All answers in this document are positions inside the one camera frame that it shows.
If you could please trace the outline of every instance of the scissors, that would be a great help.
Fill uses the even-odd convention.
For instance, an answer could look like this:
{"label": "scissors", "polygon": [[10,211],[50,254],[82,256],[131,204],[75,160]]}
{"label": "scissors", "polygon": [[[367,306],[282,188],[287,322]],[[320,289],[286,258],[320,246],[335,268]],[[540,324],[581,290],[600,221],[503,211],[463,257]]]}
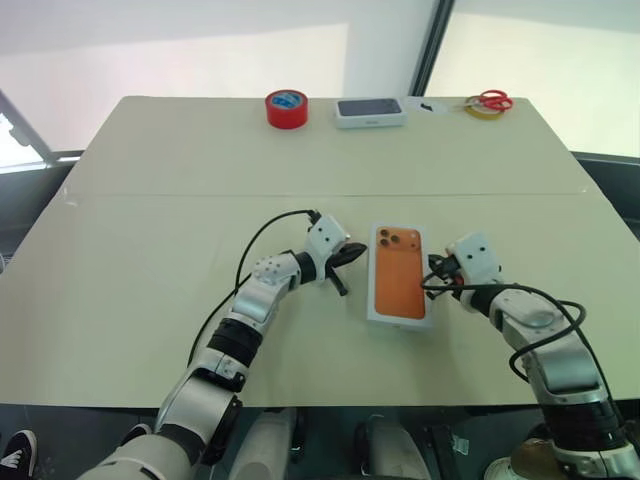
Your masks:
{"label": "scissors", "polygon": [[480,95],[471,97],[465,106],[483,106],[497,112],[505,112],[513,107],[513,100],[502,90],[485,90]]}

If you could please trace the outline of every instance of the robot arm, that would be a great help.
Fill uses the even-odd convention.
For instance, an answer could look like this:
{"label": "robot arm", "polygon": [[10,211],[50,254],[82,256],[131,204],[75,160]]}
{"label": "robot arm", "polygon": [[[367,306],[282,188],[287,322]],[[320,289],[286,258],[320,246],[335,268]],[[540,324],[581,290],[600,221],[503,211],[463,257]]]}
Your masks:
{"label": "robot arm", "polygon": [[289,251],[258,261],[211,339],[196,350],[165,399],[155,433],[127,442],[81,480],[186,480],[199,463],[216,463],[242,406],[235,394],[244,386],[280,300],[304,283],[325,278],[345,295],[334,268],[366,249],[348,244],[348,239],[333,217],[322,216],[310,228],[302,253]]}
{"label": "robot arm", "polygon": [[[570,327],[557,306],[531,293],[535,289],[504,284],[484,235],[453,243],[447,254],[430,256],[431,276],[451,281],[455,287],[449,290],[461,305],[487,316],[516,351],[557,338]],[[640,479],[638,453],[626,437],[597,361],[578,332],[532,348],[522,360],[524,378],[542,408],[555,457],[567,476]]]}

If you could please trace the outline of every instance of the orange phone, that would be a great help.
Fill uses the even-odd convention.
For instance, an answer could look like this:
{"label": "orange phone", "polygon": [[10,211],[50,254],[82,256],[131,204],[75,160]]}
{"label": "orange phone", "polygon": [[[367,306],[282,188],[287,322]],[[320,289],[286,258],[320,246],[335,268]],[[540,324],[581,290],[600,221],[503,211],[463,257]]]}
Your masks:
{"label": "orange phone", "polygon": [[422,319],[422,239],[412,228],[376,230],[375,309],[381,315]]}

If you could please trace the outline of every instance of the black sneaker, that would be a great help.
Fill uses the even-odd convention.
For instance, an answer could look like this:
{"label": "black sneaker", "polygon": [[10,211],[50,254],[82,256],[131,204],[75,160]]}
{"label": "black sneaker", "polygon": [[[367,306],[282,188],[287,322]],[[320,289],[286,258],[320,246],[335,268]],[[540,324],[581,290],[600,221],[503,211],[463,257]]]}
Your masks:
{"label": "black sneaker", "polygon": [[36,466],[37,442],[36,436],[31,430],[20,430],[9,439],[4,457],[0,465],[14,468],[16,473],[30,478]]}
{"label": "black sneaker", "polygon": [[127,433],[124,436],[124,438],[120,442],[120,446],[124,445],[127,442],[130,442],[136,437],[139,437],[141,435],[149,435],[150,433],[151,433],[151,427],[149,425],[147,425],[146,423],[139,423],[138,425],[134,426],[131,430],[129,430],[129,433]]}

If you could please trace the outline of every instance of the black cable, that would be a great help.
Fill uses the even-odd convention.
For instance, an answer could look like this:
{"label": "black cable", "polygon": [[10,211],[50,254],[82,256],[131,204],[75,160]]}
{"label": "black cable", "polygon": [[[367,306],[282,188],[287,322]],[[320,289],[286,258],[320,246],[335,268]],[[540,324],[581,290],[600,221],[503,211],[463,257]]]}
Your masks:
{"label": "black cable", "polygon": [[238,264],[238,269],[236,270],[236,283],[235,283],[234,293],[237,293],[238,289],[240,288],[240,274],[242,273],[242,267],[244,265],[244,261],[247,258],[249,250],[251,249],[255,241],[258,239],[260,234],[264,232],[269,225],[271,225],[274,222],[277,222],[281,218],[290,217],[292,215],[303,215],[303,214],[309,215],[311,221],[314,221],[316,218],[319,218],[319,214],[315,210],[292,210],[290,212],[285,212],[285,213],[281,213],[280,215],[276,215],[267,223],[262,225],[262,227],[260,227],[260,229],[255,233],[253,238],[247,244],[247,247],[244,249],[244,252],[242,252],[242,257],[240,257],[240,263]]}
{"label": "black cable", "polygon": [[560,330],[558,333],[555,333],[554,335],[551,335],[543,340],[527,345],[526,347],[517,350],[513,355],[511,355],[511,357],[509,357],[509,367],[511,368],[511,371],[527,383],[529,382],[529,379],[524,373],[522,373],[522,371],[520,371],[520,369],[516,365],[518,359],[523,355],[535,350],[536,348],[542,347],[543,345],[548,345],[549,343],[555,342],[556,340],[570,334],[571,332],[574,332],[587,317],[587,310],[579,303],[568,302],[565,300],[558,300],[558,303],[560,303],[561,305],[569,305],[571,307],[577,308],[580,312],[578,314],[578,318],[574,320],[572,317],[571,320],[569,320],[569,327]]}
{"label": "black cable", "polygon": [[213,311],[209,314],[209,316],[203,322],[202,326],[200,327],[200,330],[198,331],[198,334],[196,335],[195,340],[193,341],[193,345],[191,346],[191,351],[189,352],[189,361],[187,362],[187,365],[189,365],[191,363],[191,360],[193,360],[193,356],[195,355],[196,348],[198,347],[198,343],[200,342],[200,338],[202,337],[202,334],[206,330],[207,326],[209,325],[209,322],[211,321],[211,319],[215,316],[216,313],[220,311],[220,309],[224,306],[224,304],[231,299],[231,297],[233,297],[236,293],[238,293],[238,290],[240,290],[240,287],[244,285],[247,280],[249,280],[249,277],[251,276],[251,274],[244,277],[242,281],[240,281],[240,274],[242,273],[242,267],[244,265],[245,259],[247,258],[249,250],[251,249],[255,241],[258,239],[260,234],[264,232],[269,225],[271,225],[274,222],[277,222],[281,218],[290,217],[292,215],[302,215],[302,214],[309,215],[309,219],[311,220],[312,223],[315,223],[320,218],[320,213],[318,213],[316,210],[291,210],[289,212],[284,212],[284,213],[281,213],[280,215],[276,215],[267,223],[262,225],[262,227],[260,227],[260,229],[251,238],[246,248],[244,249],[244,252],[242,252],[242,257],[240,257],[240,262],[238,263],[238,269],[236,270],[236,278],[235,278],[233,290],[231,290],[231,292],[229,292],[229,294],[213,309]]}
{"label": "black cable", "polygon": [[[534,288],[534,287],[528,287],[526,285],[519,285],[517,283],[502,283],[502,284],[496,284],[496,283],[488,283],[488,284],[481,284],[481,285],[425,285],[424,281],[422,282],[422,288],[424,290],[434,290],[434,291],[440,291],[440,292],[447,292],[447,291],[464,291],[464,290],[487,290],[487,289],[495,289],[496,287],[498,287],[501,291],[504,290],[522,290],[524,292],[528,292],[528,293],[535,293],[536,295],[539,295],[541,297],[543,297],[545,300],[547,300],[549,303],[551,303],[554,307],[556,307],[558,310],[560,310],[560,312],[562,313],[562,315],[567,319],[567,321],[569,322],[569,326],[563,330],[560,330],[557,333],[554,333],[553,335],[544,338],[538,342],[534,342],[530,345],[527,345],[526,347],[521,348],[520,350],[517,350],[509,359],[509,367],[511,368],[511,370],[518,376],[520,377],[522,380],[524,380],[525,382],[528,382],[528,378],[526,377],[526,375],[524,375],[515,365],[516,360],[518,360],[518,358],[520,358],[522,355],[529,353],[530,351],[542,347],[543,345],[547,345],[551,342],[555,342],[556,340],[558,340],[559,338],[562,338],[566,335],[569,335],[571,332],[576,332],[578,334],[578,336],[580,337],[580,339],[582,340],[584,338],[584,334],[582,334],[582,331],[580,330],[580,324],[584,321],[584,319],[587,316],[587,312],[586,309],[575,302],[560,302],[558,300],[556,300],[554,297],[552,297],[551,295],[549,295],[547,292],[544,292],[540,289]],[[580,311],[580,315],[578,316],[578,320],[574,319],[569,312],[567,311],[567,309],[564,307],[563,303],[578,308],[578,310]],[[596,368],[598,368],[600,375],[602,376],[603,380],[604,380],[604,374],[602,372],[602,369],[600,368],[600,365],[598,364],[596,358],[595,358],[595,353],[593,353],[593,349],[591,348],[591,345],[589,345],[588,342],[586,342],[586,338],[583,340],[583,343],[585,345],[585,348],[587,348],[587,350],[589,350],[589,352],[591,353],[591,356],[594,359],[594,363],[596,364]],[[606,380],[604,380],[605,383],[605,387],[607,388],[607,392],[608,392],[608,385],[606,383]]]}
{"label": "black cable", "polygon": [[[580,324],[584,321],[584,319],[586,318],[586,309],[575,302],[567,302],[567,301],[558,301],[555,298],[553,298],[551,295],[549,295],[548,293],[539,290],[537,288],[533,288],[533,287],[528,287],[526,285],[519,285],[517,283],[503,283],[503,284],[496,284],[496,283],[490,283],[490,284],[482,284],[482,285],[425,285],[425,280],[423,280],[422,282],[422,288],[424,290],[433,290],[433,291],[440,291],[440,292],[447,292],[447,291],[463,291],[463,290],[483,290],[483,289],[495,289],[496,287],[500,287],[501,290],[522,290],[525,292],[529,292],[529,293],[535,293],[537,295],[540,295],[541,297],[543,297],[544,299],[546,299],[547,301],[549,301],[551,304],[553,304],[553,306],[555,306],[558,310],[560,310],[560,312],[562,313],[562,315],[567,319],[567,321],[569,322],[569,327],[559,331],[558,333],[551,335],[550,337],[545,338],[544,340],[540,340],[540,342],[536,342],[534,344],[531,344],[527,347],[524,347],[518,351],[516,351],[511,358],[509,359],[509,366],[512,367],[511,369],[514,371],[514,373],[516,375],[518,375],[518,377],[522,378],[523,380],[528,382],[528,379],[526,378],[526,376],[524,374],[522,374],[522,372],[520,372],[520,370],[517,369],[514,370],[513,366],[515,366],[515,360],[517,360],[519,357],[521,357],[522,355],[524,355],[525,353],[527,353],[530,347],[531,350],[535,349],[535,348],[539,348],[543,345],[547,345],[548,343],[551,343],[555,340],[558,340],[558,338],[562,338],[566,335],[568,335],[569,333],[575,331],[576,334],[578,335],[578,338],[580,338],[580,341],[582,342],[582,344],[585,346],[585,348],[587,349],[587,351],[591,354],[591,358],[593,358],[593,362],[596,365],[596,368],[598,369],[598,372],[600,373],[600,378],[602,378],[602,383],[604,385],[604,388],[607,392],[607,396],[609,397],[609,399],[611,400],[611,405],[613,407],[614,413],[616,415],[616,418],[618,419],[618,422],[623,425],[624,424],[624,419],[622,418],[622,414],[620,413],[620,410],[618,409],[618,406],[616,405],[615,401],[613,400],[613,395],[611,395],[611,388],[609,387],[609,382],[607,382],[607,378],[604,375],[604,371],[602,370],[602,366],[600,365],[600,362],[598,361],[598,357],[596,357],[595,352],[593,351],[593,348],[591,347],[591,344],[589,343],[589,340],[587,340],[587,337],[585,337],[584,333],[582,332],[582,330],[580,329]],[[569,312],[567,311],[566,308],[564,308],[564,306],[562,305],[562,303],[578,308],[578,310],[580,311],[580,315],[578,316],[578,319],[574,319]]]}
{"label": "black cable", "polygon": [[[247,282],[247,280],[249,280],[250,276],[251,274],[244,277],[242,279],[242,282],[240,282],[238,288],[244,285]],[[231,297],[233,297],[236,294],[236,291],[237,291],[236,288],[231,290],[229,294],[226,297],[224,297],[224,299],[216,306],[216,308],[213,309],[213,311],[209,314],[207,319],[202,323],[202,326],[200,327],[200,330],[198,331],[198,334],[196,335],[196,338],[193,341],[193,345],[191,346],[191,351],[189,352],[189,361],[187,362],[187,365],[189,365],[191,363],[191,360],[193,360],[193,356],[196,353],[196,348],[198,346],[198,343],[200,342],[200,337],[202,337],[202,334],[206,330],[207,325],[209,325],[209,322],[211,321],[211,319],[214,317],[216,313],[220,311],[220,309],[224,306],[224,304],[227,303],[231,299]]]}

